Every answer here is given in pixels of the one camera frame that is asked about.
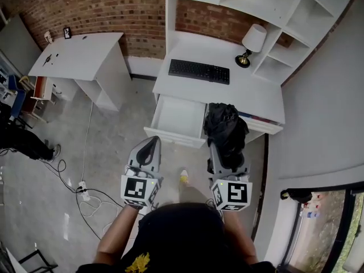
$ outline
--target shoe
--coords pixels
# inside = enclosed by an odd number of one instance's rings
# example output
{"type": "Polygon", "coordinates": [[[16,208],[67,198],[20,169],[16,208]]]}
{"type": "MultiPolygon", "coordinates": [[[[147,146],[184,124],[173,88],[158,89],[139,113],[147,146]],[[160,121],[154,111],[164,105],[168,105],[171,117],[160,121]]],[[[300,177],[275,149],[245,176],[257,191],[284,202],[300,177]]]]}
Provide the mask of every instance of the shoe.
{"type": "Polygon", "coordinates": [[[180,174],[180,183],[188,184],[188,173],[186,169],[183,169],[180,174]]]}
{"type": "Polygon", "coordinates": [[[60,144],[56,144],[56,146],[53,148],[53,157],[51,160],[49,160],[49,163],[52,163],[61,153],[61,145],[60,144]]]}

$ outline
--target gray floor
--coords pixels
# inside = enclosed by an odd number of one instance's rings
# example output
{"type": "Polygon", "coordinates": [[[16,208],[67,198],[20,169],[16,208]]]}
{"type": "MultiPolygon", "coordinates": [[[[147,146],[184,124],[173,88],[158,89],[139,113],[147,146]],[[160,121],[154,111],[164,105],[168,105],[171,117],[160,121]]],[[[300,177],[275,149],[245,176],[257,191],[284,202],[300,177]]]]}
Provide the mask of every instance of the gray floor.
{"type": "MultiPolygon", "coordinates": [[[[95,188],[120,201],[120,175],[127,163],[130,150],[146,138],[144,126],[150,126],[155,101],[152,94],[154,82],[134,80],[134,90],[129,102],[119,113],[94,107],[90,123],[84,180],[88,188],[95,188]]],[[[79,91],[72,102],[49,105],[45,117],[49,123],[37,122],[33,132],[41,139],[60,143],[67,169],[63,179],[78,187],[81,179],[84,141],[91,101],[79,91]]],[[[245,157],[251,160],[253,197],[251,206],[240,212],[241,219],[251,233],[260,194],[263,169],[263,137],[249,143],[245,157]]],[[[190,183],[206,197],[212,195],[208,188],[206,161],[207,145],[201,149],[162,144],[160,171],[165,177],[157,195],[160,203],[178,201],[178,173],[186,167],[190,183]]],[[[50,262],[59,268],[55,272],[75,272],[81,264],[91,262],[98,239],[86,226],[78,211],[75,195],[39,161],[20,153],[9,153],[0,158],[1,177],[4,184],[4,208],[0,208],[1,240],[16,259],[23,258],[35,248],[40,249],[50,262]]],[[[103,195],[90,193],[107,200],[103,195]]],[[[88,222],[102,235],[102,228],[112,221],[116,208],[104,205],[88,222]]],[[[137,227],[131,239],[135,238],[137,227]]],[[[25,263],[27,270],[39,264],[33,260],[25,263]]]]}

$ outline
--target black bag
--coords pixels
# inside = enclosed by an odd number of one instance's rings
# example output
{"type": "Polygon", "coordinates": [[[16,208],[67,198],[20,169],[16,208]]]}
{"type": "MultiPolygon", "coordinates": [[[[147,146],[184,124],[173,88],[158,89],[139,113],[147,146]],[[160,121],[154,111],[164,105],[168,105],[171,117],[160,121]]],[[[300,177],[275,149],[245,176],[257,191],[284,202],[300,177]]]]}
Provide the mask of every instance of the black bag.
{"type": "MultiPolygon", "coordinates": [[[[242,150],[245,135],[249,133],[246,122],[239,117],[234,105],[210,103],[205,118],[204,132],[208,136],[208,146],[213,142],[219,152],[221,165],[233,172],[244,163],[242,150]]],[[[210,159],[208,171],[212,173],[210,159]]]]}

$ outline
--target electrical outlet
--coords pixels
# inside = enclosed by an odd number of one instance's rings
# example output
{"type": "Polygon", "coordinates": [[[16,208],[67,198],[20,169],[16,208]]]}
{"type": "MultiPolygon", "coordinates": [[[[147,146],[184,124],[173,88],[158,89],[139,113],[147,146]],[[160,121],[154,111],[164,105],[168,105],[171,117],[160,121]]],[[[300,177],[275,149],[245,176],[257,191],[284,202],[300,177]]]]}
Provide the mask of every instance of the electrical outlet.
{"type": "MultiPolygon", "coordinates": [[[[86,189],[86,183],[84,181],[79,182],[78,186],[82,186],[82,189],[86,189]]],[[[88,191],[81,193],[81,195],[84,201],[89,201],[91,199],[88,191]]]]}

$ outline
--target open drawer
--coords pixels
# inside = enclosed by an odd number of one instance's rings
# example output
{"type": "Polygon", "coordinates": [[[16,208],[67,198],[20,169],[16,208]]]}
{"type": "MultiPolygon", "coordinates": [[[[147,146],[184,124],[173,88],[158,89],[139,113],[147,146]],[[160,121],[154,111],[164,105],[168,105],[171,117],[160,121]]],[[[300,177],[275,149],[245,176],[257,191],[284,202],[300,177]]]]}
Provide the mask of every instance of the open drawer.
{"type": "Polygon", "coordinates": [[[149,137],[183,146],[200,148],[206,104],[160,95],[151,127],[144,131],[149,137]]]}

